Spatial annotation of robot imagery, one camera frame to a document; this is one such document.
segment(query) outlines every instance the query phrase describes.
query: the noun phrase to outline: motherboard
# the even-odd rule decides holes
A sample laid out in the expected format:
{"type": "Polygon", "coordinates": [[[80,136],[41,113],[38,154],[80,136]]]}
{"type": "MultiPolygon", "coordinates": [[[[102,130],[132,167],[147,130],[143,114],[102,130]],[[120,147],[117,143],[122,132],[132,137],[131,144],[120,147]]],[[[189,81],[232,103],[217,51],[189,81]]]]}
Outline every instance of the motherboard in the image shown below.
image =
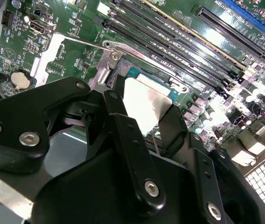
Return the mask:
{"type": "Polygon", "coordinates": [[[207,150],[236,142],[243,166],[265,150],[265,0],[8,0],[2,25],[6,96],[121,75],[149,149],[163,150],[158,121],[175,104],[207,150]]]}

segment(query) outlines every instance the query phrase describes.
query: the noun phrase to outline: green circuit board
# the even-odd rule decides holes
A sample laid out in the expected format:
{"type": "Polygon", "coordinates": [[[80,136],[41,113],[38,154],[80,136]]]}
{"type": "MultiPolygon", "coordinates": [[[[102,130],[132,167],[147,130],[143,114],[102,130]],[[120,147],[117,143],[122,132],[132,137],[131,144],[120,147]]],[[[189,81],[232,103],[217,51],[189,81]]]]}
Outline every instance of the green circuit board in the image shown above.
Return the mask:
{"type": "MultiPolygon", "coordinates": [[[[255,10],[255,5],[265,8],[265,0],[258,4],[246,0],[237,1],[237,4],[260,20],[259,25],[241,16],[235,8],[231,9],[225,0],[20,2],[21,7],[17,9],[8,0],[5,11],[8,20],[4,23],[0,40],[0,72],[7,76],[18,70],[31,74],[36,58],[48,49],[56,32],[100,46],[104,41],[110,40],[137,49],[177,74],[190,90],[186,94],[181,93],[173,102],[182,112],[189,109],[189,102],[195,96],[208,102],[202,111],[193,111],[195,116],[188,119],[190,130],[193,130],[193,123],[204,113],[206,107],[211,106],[225,115],[207,126],[197,122],[204,128],[205,132],[201,137],[208,149],[218,142],[213,134],[215,127],[225,132],[225,138],[241,131],[232,124],[224,125],[229,121],[227,116],[236,108],[251,120],[256,119],[246,109],[248,103],[239,96],[240,93],[234,96],[232,102],[225,104],[225,100],[218,95],[217,88],[227,88],[223,85],[223,80],[228,80],[241,91],[245,90],[246,86],[236,83],[232,78],[232,72],[236,77],[244,75],[247,83],[258,87],[265,96],[265,32],[260,29],[262,23],[265,26],[265,17],[255,10]],[[39,21],[45,27],[44,33],[32,29],[31,24],[25,21],[28,15],[33,15],[34,21],[39,21]],[[210,15],[217,20],[211,21],[210,15]]],[[[48,83],[75,76],[88,82],[96,75],[102,54],[101,49],[65,40],[59,46],[55,60],[47,64],[45,72],[48,73],[48,78],[43,81],[48,83]]],[[[170,83],[170,76],[156,67],[130,55],[123,58],[137,65],[137,69],[153,74],[164,83],[170,83]]],[[[0,84],[0,88],[7,96],[12,96],[39,86],[39,81],[32,76],[30,87],[22,90],[8,80],[0,84]]]]}

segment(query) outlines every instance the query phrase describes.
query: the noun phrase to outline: blue pcie slot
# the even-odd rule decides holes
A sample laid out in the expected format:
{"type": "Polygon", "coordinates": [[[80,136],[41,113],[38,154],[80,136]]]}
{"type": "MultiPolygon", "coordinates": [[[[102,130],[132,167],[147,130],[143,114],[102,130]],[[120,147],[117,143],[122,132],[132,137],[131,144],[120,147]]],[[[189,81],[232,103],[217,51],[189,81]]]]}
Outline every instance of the blue pcie slot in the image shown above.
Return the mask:
{"type": "Polygon", "coordinates": [[[245,20],[250,22],[252,25],[254,25],[257,29],[264,32],[265,34],[265,25],[263,25],[259,20],[254,18],[251,14],[249,14],[247,11],[245,11],[243,8],[238,6],[234,1],[232,0],[220,0],[223,4],[231,8],[233,11],[235,11],[237,14],[242,16],[245,20]]]}

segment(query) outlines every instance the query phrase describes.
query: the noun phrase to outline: black ram slot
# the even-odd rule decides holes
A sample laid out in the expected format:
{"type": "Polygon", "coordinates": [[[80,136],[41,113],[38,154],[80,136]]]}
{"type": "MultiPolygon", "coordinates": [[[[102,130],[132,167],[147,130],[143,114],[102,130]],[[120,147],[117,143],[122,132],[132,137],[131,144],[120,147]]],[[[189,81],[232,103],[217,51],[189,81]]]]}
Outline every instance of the black ram slot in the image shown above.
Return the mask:
{"type": "Polygon", "coordinates": [[[200,7],[198,9],[197,16],[228,40],[232,41],[241,49],[243,49],[246,53],[252,55],[258,61],[261,61],[265,64],[265,51],[262,48],[222,21],[212,12],[208,11],[204,7],[200,7]]]}
{"type": "Polygon", "coordinates": [[[170,52],[171,55],[174,55],[175,57],[180,57],[181,59],[189,63],[192,67],[195,67],[196,65],[204,73],[208,74],[209,76],[214,77],[217,80],[217,82],[221,82],[222,77],[217,75],[215,71],[211,70],[209,67],[205,66],[204,64],[200,64],[200,62],[196,62],[195,60],[192,61],[189,58],[190,56],[188,54],[184,53],[183,51],[178,49],[176,46],[171,45],[168,41],[164,40],[163,38],[156,36],[156,34],[150,31],[149,29],[143,27],[142,25],[139,25],[136,22],[132,22],[132,20],[129,20],[125,16],[122,16],[119,14],[115,17],[115,19],[119,20],[120,22],[125,21],[126,24],[129,24],[130,26],[134,27],[137,30],[141,30],[144,34],[152,38],[155,42],[158,42],[160,46],[166,49],[168,52],[170,52]]]}
{"type": "Polygon", "coordinates": [[[153,54],[158,55],[160,58],[164,58],[164,61],[166,63],[168,63],[169,65],[171,65],[172,67],[178,67],[180,71],[183,71],[191,76],[193,76],[194,78],[196,78],[197,80],[199,80],[200,82],[202,82],[204,85],[210,87],[211,89],[216,89],[216,84],[211,83],[209,80],[207,80],[204,77],[200,77],[200,74],[194,74],[192,72],[189,72],[183,68],[181,68],[180,66],[183,66],[181,63],[178,62],[174,62],[172,59],[170,59],[164,52],[154,48],[151,46],[150,43],[145,43],[143,39],[139,38],[138,36],[136,36],[135,34],[129,32],[128,30],[125,30],[122,26],[119,26],[118,24],[112,22],[109,25],[109,28],[112,29],[113,31],[115,31],[116,33],[119,33],[127,38],[129,38],[130,40],[132,40],[133,42],[135,42],[136,44],[142,46],[145,49],[148,49],[149,51],[151,51],[153,54]]]}
{"type": "MultiPolygon", "coordinates": [[[[206,54],[205,52],[201,51],[198,47],[196,47],[195,45],[191,46],[191,45],[188,45],[186,42],[184,42],[181,38],[177,39],[175,38],[175,33],[173,31],[167,31],[164,32],[163,30],[161,30],[160,28],[160,25],[153,25],[152,24],[152,21],[151,22],[147,22],[146,18],[143,18],[138,14],[138,12],[133,12],[133,11],[130,11],[132,14],[134,14],[134,16],[138,19],[143,19],[143,22],[145,22],[147,24],[148,27],[150,27],[152,30],[154,30],[155,32],[159,33],[159,34],[162,34],[161,38],[163,39],[167,39],[167,40],[170,40],[171,42],[175,42],[175,43],[178,43],[181,47],[185,48],[186,50],[188,50],[189,52],[192,52],[193,54],[197,54],[197,55],[200,55],[205,61],[207,61],[210,65],[214,66],[217,70],[221,71],[221,74],[224,74],[226,77],[228,76],[228,72],[229,72],[229,69],[227,67],[223,67],[221,66],[221,64],[216,61],[212,56],[206,54]]],[[[181,49],[179,49],[178,46],[176,45],[173,45],[171,44],[172,47],[174,47],[175,49],[177,49],[179,52],[181,51],[181,54],[183,54],[183,57],[189,59],[189,57],[191,57],[190,55],[184,53],[181,49]]],[[[200,62],[196,62],[195,63],[198,67],[200,67],[202,70],[204,70],[205,72],[208,72],[210,73],[210,75],[213,75],[213,73],[215,73],[214,70],[212,70],[211,68],[209,68],[208,66],[202,64],[204,67],[201,66],[201,63],[200,62]]],[[[221,75],[217,75],[217,73],[215,73],[215,78],[217,79],[222,79],[221,75]]]]}
{"type": "MultiPolygon", "coordinates": [[[[167,23],[170,24],[173,28],[179,30],[181,33],[183,33],[184,36],[186,36],[188,39],[191,39],[194,42],[197,42],[198,44],[206,47],[208,50],[210,50],[212,53],[214,53],[218,58],[220,58],[222,61],[226,61],[227,63],[229,63],[231,66],[235,66],[238,70],[242,70],[241,68],[239,68],[234,62],[230,61],[229,59],[227,59],[226,57],[224,57],[222,54],[220,54],[218,51],[216,51],[215,49],[211,48],[210,46],[206,45],[202,40],[196,38],[195,36],[191,35],[187,30],[184,30],[183,28],[177,26],[175,23],[171,22],[170,20],[167,20],[163,15],[160,15],[159,13],[157,13],[156,11],[153,11],[150,7],[148,7],[147,5],[141,3],[138,0],[131,0],[132,2],[134,2],[135,4],[138,4],[139,6],[141,6],[142,8],[146,9],[147,11],[151,12],[158,20],[162,21],[163,23],[167,23]]],[[[123,7],[128,8],[128,9],[133,9],[135,10],[135,12],[141,13],[143,16],[146,16],[146,18],[148,20],[148,22],[153,22],[155,24],[157,24],[150,16],[148,16],[146,13],[142,12],[140,9],[138,9],[137,7],[131,5],[131,3],[128,3],[126,1],[122,1],[120,3],[123,7]]],[[[165,29],[167,31],[171,30],[169,28],[167,28],[165,25],[162,24],[162,26],[160,26],[159,28],[165,29]]]]}
{"type": "MultiPolygon", "coordinates": [[[[125,20],[123,19],[124,17],[115,17],[115,19],[117,19],[120,23],[123,23],[126,27],[130,27],[130,29],[133,29],[135,31],[142,31],[149,39],[152,40],[152,42],[154,42],[156,44],[153,45],[155,48],[163,48],[164,50],[166,50],[168,53],[170,53],[170,56],[169,54],[165,54],[163,55],[163,57],[170,57],[172,60],[175,60],[177,62],[179,62],[179,66],[180,68],[183,68],[185,71],[187,71],[188,73],[192,74],[193,76],[196,76],[196,78],[200,77],[201,74],[197,73],[196,71],[188,68],[186,65],[184,65],[183,63],[181,63],[179,60],[176,60],[174,57],[176,58],[180,58],[184,61],[186,61],[187,63],[191,64],[193,66],[193,63],[188,60],[187,58],[184,58],[180,53],[177,53],[177,52],[174,52],[173,51],[173,48],[171,48],[171,50],[169,49],[170,45],[168,42],[164,41],[163,39],[160,39],[160,38],[157,38],[156,35],[154,33],[152,33],[151,31],[149,30],[146,30],[146,28],[142,27],[142,26],[138,26],[136,23],[129,23],[129,20],[125,18],[125,20]]],[[[206,77],[201,77],[201,80],[205,80],[204,82],[211,82],[210,80],[208,80],[208,78],[206,77]]]]}

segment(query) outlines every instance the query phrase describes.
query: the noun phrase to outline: mounting hole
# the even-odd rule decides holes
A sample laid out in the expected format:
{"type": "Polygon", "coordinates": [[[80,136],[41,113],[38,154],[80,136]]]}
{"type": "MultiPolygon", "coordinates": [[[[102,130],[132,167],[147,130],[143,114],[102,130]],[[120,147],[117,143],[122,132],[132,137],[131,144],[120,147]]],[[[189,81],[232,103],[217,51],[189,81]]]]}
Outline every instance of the mounting hole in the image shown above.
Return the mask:
{"type": "Polygon", "coordinates": [[[139,147],[139,146],[140,146],[140,143],[139,143],[137,140],[132,141],[132,143],[133,143],[136,147],[139,147]]]}
{"type": "Polygon", "coordinates": [[[105,42],[105,43],[104,43],[104,47],[106,47],[106,48],[110,48],[110,43],[109,43],[109,42],[105,42]]]}
{"type": "Polygon", "coordinates": [[[203,163],[204,163],[206,166],[209,165],[209,163],[208,163],[206,160],[203,160],[203,163]]]}
{"type": "Polygon", "coordinates": [[[134,127],[132,125],[128,125],[128,128],[133,131],[134,130],[134,127]]]}
{"type": "Polygon", "coordinates": [[[205,176],[206,176],[208,179],[211,179],[211,176],[210,176],[209,173],[205,172],[204,174],[205,174],[205,176]]]}
{"type": "Polygon", "coordinates": [[[94,120],[94,118],[95,118],[95,115],[93,113],[88,113],[86,115],[86,120],[87,121],[92,121],[92,120],[94,120]]]}

